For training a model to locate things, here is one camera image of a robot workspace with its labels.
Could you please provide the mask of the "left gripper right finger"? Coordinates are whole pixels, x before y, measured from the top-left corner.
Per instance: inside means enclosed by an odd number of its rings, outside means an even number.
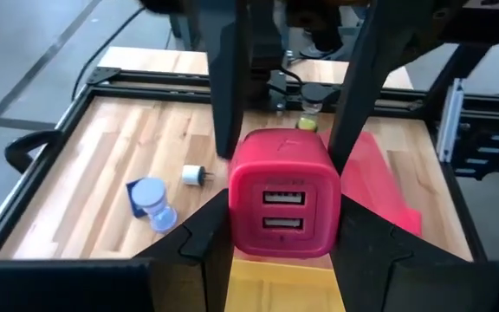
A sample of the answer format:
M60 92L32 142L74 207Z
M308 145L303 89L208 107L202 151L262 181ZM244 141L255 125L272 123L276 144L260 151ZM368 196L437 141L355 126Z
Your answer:
M392 224L347 196L330 257L348 311L489 311L492 269Z

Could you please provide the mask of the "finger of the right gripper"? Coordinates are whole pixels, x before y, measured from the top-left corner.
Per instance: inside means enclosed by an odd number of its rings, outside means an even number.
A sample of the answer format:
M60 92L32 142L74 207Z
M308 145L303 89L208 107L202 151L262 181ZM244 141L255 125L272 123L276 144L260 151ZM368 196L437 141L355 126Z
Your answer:
M413 37L434 36L449 4L434 0L372 1L354 44L336 105L328 153L342 172L388 74L401 65Z
M216 152L231 159L247 103L250 77L249 17L246 1L204 3L204 41L211 85Z

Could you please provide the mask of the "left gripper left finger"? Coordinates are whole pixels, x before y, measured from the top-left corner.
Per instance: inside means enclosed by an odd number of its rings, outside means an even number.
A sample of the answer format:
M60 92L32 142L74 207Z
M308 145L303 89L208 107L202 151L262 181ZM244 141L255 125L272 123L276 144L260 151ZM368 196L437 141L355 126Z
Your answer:
M149 287L155 311L224 311L234 251L228 195L223 189L136 255L150 261Z

